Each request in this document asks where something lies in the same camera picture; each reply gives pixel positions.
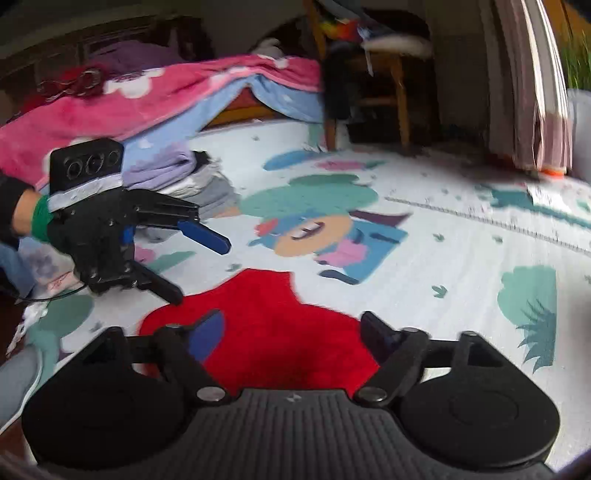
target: play mat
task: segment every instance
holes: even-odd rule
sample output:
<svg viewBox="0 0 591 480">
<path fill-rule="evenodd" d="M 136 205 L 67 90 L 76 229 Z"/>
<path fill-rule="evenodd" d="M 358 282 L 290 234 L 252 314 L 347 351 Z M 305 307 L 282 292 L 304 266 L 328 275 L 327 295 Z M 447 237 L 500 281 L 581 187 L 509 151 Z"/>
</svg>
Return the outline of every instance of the play mat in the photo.
<svg viewBox="0 0 591 480">
<path fill-rule="evenodd" d="M 534 205 L 537 179 L 477 158 L 425 150 L 324 153 L 317 127 L 278 121 L 202 134 L 241 199 L 207 225 L 232 241 L 220 256 L 177 233 L 138 241 L 147 265 L 186 295 L 247 268 L 291 272 L 300 300 L 433 338 L 475 330 L 556 403 L 558 468 L 590 446 L 591 188 L 542 180 L 561 209 Z M 107 326 L 134 334 L 164 303 L 150 293 L 81 292 L 48 305 L 27 342 L 43 380 Z"/>
</svg>

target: chair leg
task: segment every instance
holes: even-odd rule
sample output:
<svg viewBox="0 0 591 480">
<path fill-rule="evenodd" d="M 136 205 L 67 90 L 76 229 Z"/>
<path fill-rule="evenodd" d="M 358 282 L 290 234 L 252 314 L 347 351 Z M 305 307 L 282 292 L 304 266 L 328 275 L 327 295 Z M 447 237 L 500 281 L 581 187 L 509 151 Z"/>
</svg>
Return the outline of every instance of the chair leg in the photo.
<svg viewBox="0 0 591 480">
<path fill-rule="evenodd" d="M 408 120 L 408 103 L 406 88 L 404 87 L 404 72 L 402 70 L 402 59 L 400 55 L 392 57 L 390 73 L 396 85 L 396 100 L 398 103 L 398 124 L 400 129 L 400 140 L 402 146 L 410 146 L 410 122 Z"/>
<path fill-rule="evenodd" d="M 324 140 L 326 148 L 332 152 L 336 150 L 336 121 L 330 118 L 324 119 Z"/>
</svg>

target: green plant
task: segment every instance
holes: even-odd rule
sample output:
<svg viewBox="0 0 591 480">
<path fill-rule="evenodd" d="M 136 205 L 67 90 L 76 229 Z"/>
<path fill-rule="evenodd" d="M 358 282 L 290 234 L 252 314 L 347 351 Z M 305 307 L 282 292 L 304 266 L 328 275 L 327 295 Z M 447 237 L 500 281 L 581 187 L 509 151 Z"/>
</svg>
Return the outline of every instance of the green plant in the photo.
<svg viewBox="0 0 591 480">
<path fill-rule="evenodd" d="M 563 39 L 561 57 L 567 88 L 591 90 L 591 48 L 587 37 Z"/>
</svg>

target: pink blanket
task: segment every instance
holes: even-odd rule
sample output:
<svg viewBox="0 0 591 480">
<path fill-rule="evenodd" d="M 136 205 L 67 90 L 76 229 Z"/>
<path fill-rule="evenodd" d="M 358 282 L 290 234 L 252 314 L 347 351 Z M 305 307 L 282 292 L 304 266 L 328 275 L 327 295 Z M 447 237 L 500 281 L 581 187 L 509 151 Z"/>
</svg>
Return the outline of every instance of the pink blanket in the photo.
<svg viewBox="0 0 591 480">
<path fill-rule="evenodd" d="M 40 187 L 52 150 L 99 137 L 124 140 L 254 74 L 297 90 L 320 90 L 318 63 L 298 57 L 244 55 L 126 75 L 106 82 L 104 95 L 64 97 L 0 128 L 0 170 Z"/>
</svg>

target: sleeve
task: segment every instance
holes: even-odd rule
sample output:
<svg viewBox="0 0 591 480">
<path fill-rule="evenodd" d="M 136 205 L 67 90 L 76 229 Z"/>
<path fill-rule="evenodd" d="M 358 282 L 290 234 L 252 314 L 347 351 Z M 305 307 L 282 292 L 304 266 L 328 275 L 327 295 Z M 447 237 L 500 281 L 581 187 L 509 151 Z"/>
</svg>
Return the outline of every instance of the sleeve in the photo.
<svg viewBox="0 0 591 480">
<path fill-rule="evenodd" d="M 11 227 L 14 209 L 25 190 L 33 190 L 33 187 L 0 172 L 0 231 Z"/>
</svg>

